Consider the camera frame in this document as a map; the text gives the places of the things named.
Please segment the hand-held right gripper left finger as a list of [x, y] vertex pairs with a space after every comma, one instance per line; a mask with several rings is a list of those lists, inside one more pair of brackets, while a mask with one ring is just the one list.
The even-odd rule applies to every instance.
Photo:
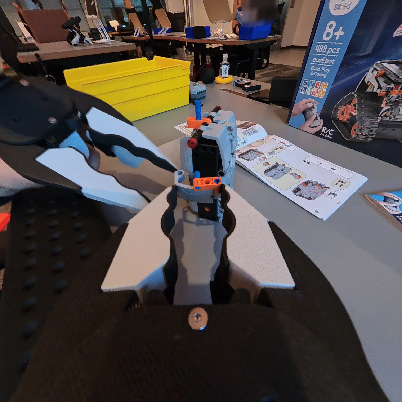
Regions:
[[170, 236], [175, 225], [177, 188], [166, 188], [134, 216], [103, 280], [103, 292], [134, 290], [141, 301], [153, 289], [173, 302], [178, 261]]

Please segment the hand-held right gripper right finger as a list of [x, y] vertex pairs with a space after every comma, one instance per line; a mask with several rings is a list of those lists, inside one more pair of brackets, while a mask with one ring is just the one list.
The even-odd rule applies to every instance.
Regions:
[[228, 186], [222, 187], [221, 205], [227, 234], [215, 272], [215, 301], [228, 302], [237, 289], [246, 289], [252, 301], [263, 288], [293, 289], [267, 219]]

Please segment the small grey panel orange connector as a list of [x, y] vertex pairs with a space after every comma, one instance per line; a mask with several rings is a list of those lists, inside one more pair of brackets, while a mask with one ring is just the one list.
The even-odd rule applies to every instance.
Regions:
[[178, 196], [189, 202], [210, 204], [214, 199], [221, 197], [221, 194], [214, 194], [212, 190], [196, 191], [192, 186], [182, 184], [185, 179], [185, 171], [177, 170], [174, 172], [174, 185], [177, 188]]

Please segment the grey brick robot assembly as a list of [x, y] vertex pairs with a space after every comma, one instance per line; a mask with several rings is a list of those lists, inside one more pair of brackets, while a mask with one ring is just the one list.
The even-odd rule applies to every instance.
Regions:
[[[224, 185], [233, 187], [237, 125], [234, 113], [219, 106], [204, 116], [211, 122], [203, 122], [190, 138], [180, 140], [181, 170], [185, 171], [182, 184], [196, 191], [212, 190], [218, 194]], [[222, 222], [224, 210], [220, 198], [210, 204], [189, 204], [199, 217]]]

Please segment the grey desk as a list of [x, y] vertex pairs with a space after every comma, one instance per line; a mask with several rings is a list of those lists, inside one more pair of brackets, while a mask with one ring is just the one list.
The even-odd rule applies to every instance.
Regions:
[[[268, 134], [333, 164], [352, 170], [368, 181], [326, 221], [236, 166], [234, 190], [274, 222], [314, 262], [342, 300], [373, 373], [390, 401], [401, 401], [401, 229], [365, 197], [401, 189], [401, 169], [352, 149], [331, 143], [286, 124], [288, 110], [234, 94], [239, 88], [211, 84], [203, 111], [216, 105], [233, 111], [237, 120], [259, 123]], [[194, 106], [138, 120], [133, 124], [175, 164], [180, 162], [182, 133], [174, 126], [194, 115]], [[100, 170], [115, 175], [127, 187], [153, 200], [173, 184], [173, 174], [147, 160], [129, 168], [117, 158], [100, 157]], [[174, 304], [211, 303], [209, 277], [217, 267], [225, 231], [217, 223], [201, 224], [178, 200], [173, 238], [178, 256]]]

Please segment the yellow plastic bin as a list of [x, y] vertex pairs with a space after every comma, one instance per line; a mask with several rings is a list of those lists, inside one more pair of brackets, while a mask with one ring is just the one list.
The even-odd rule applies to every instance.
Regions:
[[95, 96], [130, 121], [189, 104], [188, 61], [154, 56], [64, 70], [70, 88]]

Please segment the black perforated plastic panel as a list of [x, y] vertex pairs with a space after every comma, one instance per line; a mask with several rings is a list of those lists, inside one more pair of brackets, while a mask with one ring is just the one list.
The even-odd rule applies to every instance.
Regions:
[[1, 295], [1, 388], [19, 380], [47, 316], [86, 259], [112, 235], [97, 202], [39, 188], [12, 202]]

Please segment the brown cardboard box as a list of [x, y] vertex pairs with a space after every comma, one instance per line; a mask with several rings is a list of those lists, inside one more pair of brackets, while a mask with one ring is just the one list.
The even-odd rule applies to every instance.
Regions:
[[69, 15], [64, 9], [53, 10], [23, 10], [14, 4], [21, 18], [18, 23], [23, 35], [31, 36], [37, 43], [54, 43], [67, 40], [69, 31], [62, 25], [69, 20]]

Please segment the grey battery box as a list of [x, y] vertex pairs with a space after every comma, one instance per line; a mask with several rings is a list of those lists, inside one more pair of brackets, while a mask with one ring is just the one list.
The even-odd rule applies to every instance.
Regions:
[[198, 82], [190, 82], [189, 98], [191, 100], [203, 99], [207, 95], [206, 85]]

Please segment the black and white tool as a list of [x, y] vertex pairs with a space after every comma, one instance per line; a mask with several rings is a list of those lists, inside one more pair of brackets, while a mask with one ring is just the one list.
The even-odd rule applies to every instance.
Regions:
[[61, 25], [63, 29], [69, 31], [67, 42], [74, 47], [76, 47], [79, 43], [89, 45], [93, 45], [92, 41], [88, 39], [81, 31], [79, 23], [81, 22], [81, 18], [79, 16], [71, 17], [68, 21]]

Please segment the open instruction booklet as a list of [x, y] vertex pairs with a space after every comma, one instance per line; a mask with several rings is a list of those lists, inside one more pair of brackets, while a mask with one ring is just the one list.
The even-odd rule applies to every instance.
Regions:
[[[175, 128], [190, 138], [203, 122], [211, 122], [204, 114]], [[367, 181], [284, 138], [268, 135], [260, 124], [236, 120], [236, 125], [235, 163], [319, 219], [327, 220]]]

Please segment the blue plastic bin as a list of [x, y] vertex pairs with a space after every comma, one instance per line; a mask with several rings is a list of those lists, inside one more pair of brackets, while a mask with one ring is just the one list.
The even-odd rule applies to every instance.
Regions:
[[211, 28], [209, 26], [194, 26], [185, 28], [185, 36], [188, 39], [203, 39], [209, 38]]
[[257, 26], [240, 26], [239, 40], [252, 41], [256, 39], [264, 39], [271, 35], [271, 24], [263, 24]]

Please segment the wooden background table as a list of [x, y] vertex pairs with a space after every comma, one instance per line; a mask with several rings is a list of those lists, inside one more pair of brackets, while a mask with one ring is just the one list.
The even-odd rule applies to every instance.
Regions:
[[167, 35], [154, 35], [152, 37], [153, 41], [151, 41], [151, 38], [146, 35], [144, 37], [135, 37], [133, 35], [130, 36], [123, 36], [123, 41], [126, 42], [139, 42], [139, 41], [148, 41], [153, 49], [153, 54], [156, 55], [156, 51], [154, 49], [154, 45], [157, 40], [166, 40], [166, 41], [176, 41], [176, 42], [183, 42], [187, 43], [187, 49], [195, 54], [195, 71], [199, 71], [200, 69], [200, 62], [205, 63], [206, 61], [206, 54], [212, 52], [215, 50], [206, 48], [206, 45], [218, 45], [218, 46], [226, 46], [226, 47], [234, 47], [234, 46], [243, 46], [245, 48], [248, 48], [252, 51], [252, 57], [251, 57], [251, 64], [250, 68], [248, 71], [248, 79], [254, 80], [255, 78], [255, 73], [257, 69], [257, 60], [258, 60], [258, 50], [260, 48], [264, 48], [266, 46], [270, 46], [277, 40], [280, 40], [283, 38], [283, 35], [269, 35], [266, 38], [260, 38], [260, 39], [254, 39], [254, 40], [239, 40], [239, 38], [233, 38], [233, 39], [220, 39], [220, 38], [201, 38], [201, 39], [192, 39], [192, 38], [186, 38], [184, 32], [180, 33], [170, 33]]

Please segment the blue manual booklet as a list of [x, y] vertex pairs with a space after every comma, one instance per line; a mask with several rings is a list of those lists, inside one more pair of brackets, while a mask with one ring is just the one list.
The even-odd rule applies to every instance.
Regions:
[[389, 221], [402, 228], [402, 191], [383, 191], [365, 194], [365, 198], [375, 205]]

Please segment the blue robot kit box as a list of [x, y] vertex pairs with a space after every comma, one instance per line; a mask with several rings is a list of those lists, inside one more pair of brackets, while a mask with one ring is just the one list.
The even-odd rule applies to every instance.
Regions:
[[321, 1], [287, 123], [401, 167], [402, 2]]

